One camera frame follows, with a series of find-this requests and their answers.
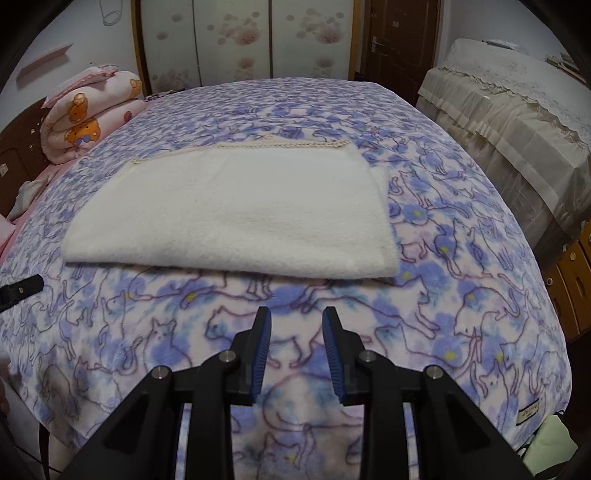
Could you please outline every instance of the blanket label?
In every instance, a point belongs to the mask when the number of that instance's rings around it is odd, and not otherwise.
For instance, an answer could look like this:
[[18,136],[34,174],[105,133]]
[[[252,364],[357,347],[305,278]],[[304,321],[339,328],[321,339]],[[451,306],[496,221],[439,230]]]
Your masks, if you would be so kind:
[[520,411],[517,412],[517,424],[521,425],[526,420],[529,420],[533,417],[538,410],[540,409],[540,399],[538,398],[535,402],[530,403],[526,406],[526,408],[522,408]]

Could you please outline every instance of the white folded towel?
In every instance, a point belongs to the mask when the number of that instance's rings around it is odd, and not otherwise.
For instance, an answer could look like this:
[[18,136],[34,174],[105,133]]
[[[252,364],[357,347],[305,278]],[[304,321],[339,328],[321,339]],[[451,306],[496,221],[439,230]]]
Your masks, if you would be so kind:
[[63,258],[312,278],[396,275],[387,182],[354,145],[241,145],[129,162],[73,219]]

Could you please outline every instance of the frosted glass panel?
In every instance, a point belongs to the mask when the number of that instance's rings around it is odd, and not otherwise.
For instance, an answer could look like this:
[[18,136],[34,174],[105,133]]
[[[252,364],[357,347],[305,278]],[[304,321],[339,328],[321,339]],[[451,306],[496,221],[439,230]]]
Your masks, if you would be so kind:
[[273,76],[346,79],[353,0],[273,0]]
[[154,93],[201,86],[192,0],[142,0],[144,51]]
[[268,0],[194,0],[194,11],[203,85],[271,76]]

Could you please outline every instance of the wooden headboard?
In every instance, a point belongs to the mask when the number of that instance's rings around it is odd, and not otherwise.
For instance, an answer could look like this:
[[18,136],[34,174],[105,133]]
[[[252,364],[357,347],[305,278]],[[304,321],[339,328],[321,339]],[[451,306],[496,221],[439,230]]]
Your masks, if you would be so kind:
[[49,165],[41,149],[39,129],[49,113],[43,99],[22,111],[0,133],[0,215],[6,217],[27,180],[35,180]]

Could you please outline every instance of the pink bed sheet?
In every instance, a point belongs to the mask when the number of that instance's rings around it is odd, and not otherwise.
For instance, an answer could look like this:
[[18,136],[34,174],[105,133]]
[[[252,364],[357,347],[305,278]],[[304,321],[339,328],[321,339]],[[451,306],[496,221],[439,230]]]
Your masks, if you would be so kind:
[[[39,176],[37,178],[39,178],[43,175],[47,175],[47,174],[55,172],[54,177],[51,179],[51,182],[49,182],[49,185],[51,185],[59,177],[61,177],[64,174],[64,172],[66,170],[68,170],[68,168],[70,168],[75,162],[77,162],[77,159],[70,160],[69,162],[62,163],[60,165],[50,164],[47,166],[47,168],[45,170],[43,170],[39,174]],[[2,265],[4,263],[4,259],[7,257],[8,252],[10,252],[12,245],[14,244],[15,240],[17,239],[18,233],[21,231],[22,226],[27,221],[27,219],[31,216],[31,212],[35,209],[35,207],[37,206],[37,203],[39,202],[39,200],[41,199],[42,196],[43,196],[43,193],[41,193],[39,196],[37,196],[37,198],[35,200],[33,200],[33,203],[31,204],[31,206],[27,209],[27,211],[25,213],[23,213],[19,218],[17,218],[13,222],[13,224],[16,228],[15,228],[14,232],[12,233],[12,236],[8,240],[8,243],[4,247],[4,250],[0,254],[0,265]]]

